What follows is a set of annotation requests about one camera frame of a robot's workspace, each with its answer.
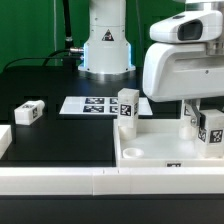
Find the black cable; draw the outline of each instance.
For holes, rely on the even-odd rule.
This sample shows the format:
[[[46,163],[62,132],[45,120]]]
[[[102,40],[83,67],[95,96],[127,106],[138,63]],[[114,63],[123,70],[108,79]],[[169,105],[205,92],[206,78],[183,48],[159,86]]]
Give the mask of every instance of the black cable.
[[[25,61],[25,60],[43,60],[43,59],[45,59],[45,60],[46,60],[46,59],[49,59],[49,60],[51,60],[51,59],[63,59],[63,57],[32,57],[32,58],[19,58],[19,59],[16,59],[16,60],[13,60],[13,61],[10,61],[9,63],[7,63],[7,64],[5,65],[5,67],[3,68],[3,72],[5,72],[11,64],[13,64],[13,63],[15,63],[15,62],[18,62],[18,61]]]
[[[42,64],[42,66],[46,66],[48,61],[54,57],[55,55],[57,54],[61,54],[61,53],[67,53],[67,52],[70,52],[69,49],[62,49],[62,50],[57,50],[57,51],[54,51],[53,53],[51,53],[50,55],[48,55],[48,57],[45,59],[44,63]]]
[[[142,58],[142,63],[144,63],[144,44],[143,44],[143,37],[142,37],[142,25],[141,25],[139,0],[136,0],[136,12],[137,12],[137,20],[138,20],[138,32],[139,32],[141,58]]]
[[[69,0],[63,0],[63,7],[64,7],[65,36],[66,36],[65,48],[70,48],[74,46],[74,43],[72,39]]]

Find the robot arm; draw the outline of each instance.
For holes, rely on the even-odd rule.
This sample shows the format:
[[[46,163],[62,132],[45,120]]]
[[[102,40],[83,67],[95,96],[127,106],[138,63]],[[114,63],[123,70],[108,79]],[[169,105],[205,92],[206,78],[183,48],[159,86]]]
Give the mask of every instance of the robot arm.
[[[186,0],[186,11],[154,24],[143,91],[156,102],[224,95],[224,1]],[[196,108],[187,103],[197,118]]]

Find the sticker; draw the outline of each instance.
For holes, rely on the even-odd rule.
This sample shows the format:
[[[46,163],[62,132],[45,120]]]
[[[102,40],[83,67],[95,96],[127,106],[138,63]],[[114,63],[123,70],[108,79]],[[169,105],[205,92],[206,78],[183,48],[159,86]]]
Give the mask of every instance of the sticker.
[[[118,106],[110,106],[110,113],[117,114]]]
[[[209,143],[220,143],[222,142],[223,130],[215,130],[210,133]]]
[[[110,32],[110,30],[107,30],[106,34],[104,35],[102,41],[114,41],[114,38]]]
[[[120,108],[121,108],[120,115],[131,116],[131,105],[121,104]]]
[[[135,104],[135,113],[134,113],[134,115],[137,114],[137,113],[138,113],[138,103]]]
[[[181,167],[182,162],[167,162],[166,167]]]
[[[118,104],[118,98],[110,98],[110,104]]]
[[[104,104],[104,98],[88,97],[86,98],[86,104]]]
[[[33,119],[35,119],[38,116],[37,107],[33,109]]]
[[[201,139],[203,142],[206,141],[206,129],[202,129],[200,128],[199,129],[199,132],[198,132],[198,138]]]
[[[25,104],[22,108],[27,108],[27,109],[30,109],[30,108],[33,108],[34,105],[32,104]]]
[[[84,106],[83,112],[85,112],[85,113],[103,113],[104,106]]]

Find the white block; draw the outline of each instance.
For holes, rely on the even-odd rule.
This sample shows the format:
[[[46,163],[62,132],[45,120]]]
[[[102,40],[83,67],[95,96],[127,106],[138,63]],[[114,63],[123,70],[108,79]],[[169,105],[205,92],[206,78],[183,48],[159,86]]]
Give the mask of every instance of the white block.
[[[118,126],[122,139],[136,137],[139,108],[139,90],[122,89],[118,93]]]
[[[93,195],[130,194],[129,169],[104,168],[93,173]]]
[[[92,169],[1,168],[0,195],[92,195]]]
[[[224,114],[218,110],[202,110],[205,116],[203,128],[199,128],[195,149],[206,158],[223,157]]]
[[[10,125],[0,125],[0,158],[12,142],[12,132]]]
[[[44,102],[38,101],[27,101],[22,106],[15,109],[15,120],[16,124],[30,125],[43,115]]]
[[[131,194],[221,193],[223,168],[131,169]]]

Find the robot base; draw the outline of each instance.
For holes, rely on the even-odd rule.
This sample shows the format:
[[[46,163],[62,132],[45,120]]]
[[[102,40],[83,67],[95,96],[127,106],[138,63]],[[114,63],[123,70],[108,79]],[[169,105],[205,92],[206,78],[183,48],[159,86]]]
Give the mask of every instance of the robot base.
[[[118,81],[118,80],[133,78],[135,76],[135,69],[124,72],[124,73],[120,73],[120,74],[99,74],[99,73],[91,73],[86,71],[79,71],[79,75],[81,77],[103,81],[103,82]]]

